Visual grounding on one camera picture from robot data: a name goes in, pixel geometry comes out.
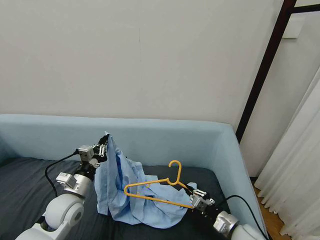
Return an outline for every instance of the bed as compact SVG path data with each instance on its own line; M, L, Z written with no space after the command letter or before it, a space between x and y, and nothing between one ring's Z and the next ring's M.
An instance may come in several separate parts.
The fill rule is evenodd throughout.
M217 202L240 195L250 204L260 226L264 222L245 168L238 142L230 125L185 120L118 119L0 115L0 239L10 240L30 228L54 197L44 177L44 168L69 155L81 145L92 145L110 132L130 159L139 161L146 174L175 178L171 160L182 163L181 180L197 182ZM55 165L59 172L72 173L77 156ZM224 209L242 224L256 224L246 205L230 199ZM97 213L92 187L84 203L84 215L67 239L221 239L203 219L191 211L169 229L144 224L128 225Z

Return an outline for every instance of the white curtain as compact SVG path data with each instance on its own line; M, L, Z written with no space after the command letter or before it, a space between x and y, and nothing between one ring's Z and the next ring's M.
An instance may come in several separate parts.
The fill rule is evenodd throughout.
M320 239L320 68L255 182L293 240Z

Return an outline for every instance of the yellow clothes hanger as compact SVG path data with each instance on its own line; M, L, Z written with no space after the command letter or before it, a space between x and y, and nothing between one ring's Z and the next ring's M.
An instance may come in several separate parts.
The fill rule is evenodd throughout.
M180 206L180 207L184 207L184 208L189 208L189 209L193 209L194 207L191 205L185 205L185 204L181 204L178 202L174 202L174 201L167 201L167 200L162 200L160 198L155 198L155 197L149 197L149 196L141 196L138 194L133 194L133 193L129 193L128 192L128 188L131 187L135 187L135 186L140 186L140 185L149 185L149 184L155 184L155 183L168 183L171 186L177 185L179 184L181 187L188 189L186 185L184 185L182 182L180 182L180 175L181 175L181 162L179 162L178 160L172 160L169 163L169 168L171 167L171 165L173 163L178 164L179 169L178 169L178 175L176 177L176 181L175 182L170 182L169 178L165 178L165 179L160 179L160 180L154 180L154 181L145 181L145 182L138 182L138 183L132 183L132 184L128 184L124 187L124 194L129 196L129 197L134 197L134 198L140 198L140 199L148 199L148 200L152 200L152 201L157 201L157 202L161 202L161 203L165 203L165 204L172 204L172 205L176 205L176 206Z

